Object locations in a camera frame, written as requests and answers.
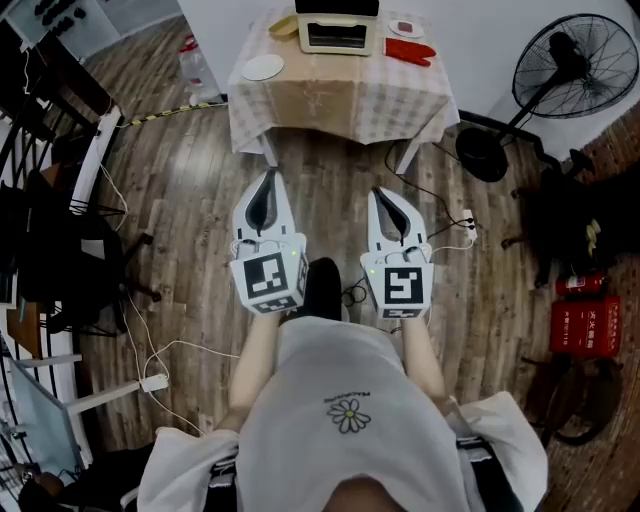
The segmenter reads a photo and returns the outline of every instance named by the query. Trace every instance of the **fan stand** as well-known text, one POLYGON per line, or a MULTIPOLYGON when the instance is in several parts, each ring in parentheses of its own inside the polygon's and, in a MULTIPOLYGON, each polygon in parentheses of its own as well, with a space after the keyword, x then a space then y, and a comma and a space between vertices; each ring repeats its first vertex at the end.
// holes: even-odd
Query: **fan stand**
POLYGON ((564 73, 561 71, 556 71, 499 135, 492 135, 479 128, 468 128, 462 131, 456 140, 456 151, 458 152, 458 158, 462 166, 479 180, 488 183, 501 180, 507 173, 507 168, 509 167, 507 155, 501 144, 502 139, 504 139, 554 87, 565 82, 563 75, 564 73))

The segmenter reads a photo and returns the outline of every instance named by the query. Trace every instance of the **checkered tablecloth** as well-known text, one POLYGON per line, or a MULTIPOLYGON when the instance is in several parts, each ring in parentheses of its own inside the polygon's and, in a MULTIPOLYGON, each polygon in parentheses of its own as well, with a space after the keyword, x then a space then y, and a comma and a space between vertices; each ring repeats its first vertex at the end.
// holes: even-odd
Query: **checkered tablecloth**
POLYGON ((444 64, 431 67, 403 62, 383 54, 392 19, 409 20, 424 28, 413 40, 436 49, 426 19, 380 11, 370 57, 306 54, 298 38, 279 42, 269 27, 292 14, 272 9, 256 20, 229 79, 229 119, 233 151, 239 151, 269 128, 313 128, 363 144, 396 139, 438 141, 447 126, 459 121, 444 64), (275 53, 284 69, 261 82, 242 77, 244 64, 258 55, 275 53))

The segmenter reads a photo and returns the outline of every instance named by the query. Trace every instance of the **fire extinguisher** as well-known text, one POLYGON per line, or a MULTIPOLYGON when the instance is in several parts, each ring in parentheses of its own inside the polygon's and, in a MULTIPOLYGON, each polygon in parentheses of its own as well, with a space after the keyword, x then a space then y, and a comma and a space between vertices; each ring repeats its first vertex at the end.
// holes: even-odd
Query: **fire extinguisher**
POLYGON ((568 279, 556 281, 556 293, 558 295, 596 295, 602 290, 605 277, 602 272, 591 276, 571 276, 568 279))

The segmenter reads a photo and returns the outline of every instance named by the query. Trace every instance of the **red box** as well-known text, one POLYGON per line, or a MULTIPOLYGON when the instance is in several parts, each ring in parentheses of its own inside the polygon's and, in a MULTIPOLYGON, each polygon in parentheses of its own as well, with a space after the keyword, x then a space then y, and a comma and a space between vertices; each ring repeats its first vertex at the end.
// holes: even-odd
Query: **red box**
POLYGON ((620 297, 556 302, 551 309, 551 352, 614 357, 620 350, 620 297))

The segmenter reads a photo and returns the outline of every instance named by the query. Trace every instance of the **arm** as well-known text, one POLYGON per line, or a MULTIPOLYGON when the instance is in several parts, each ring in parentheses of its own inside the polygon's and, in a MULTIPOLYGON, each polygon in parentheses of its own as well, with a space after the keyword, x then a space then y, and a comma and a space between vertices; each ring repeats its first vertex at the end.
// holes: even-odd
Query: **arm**
POLYGON ((407 377, 441 407, 448 401, 444 376, 422 318, 402 320, 404 367, 407 377))
POLYGON ((253 319, 231 378, 229 412, 216 429, 240 431, 262 388, 273 375, 279 323, 280 313, 258 315, 253 319))

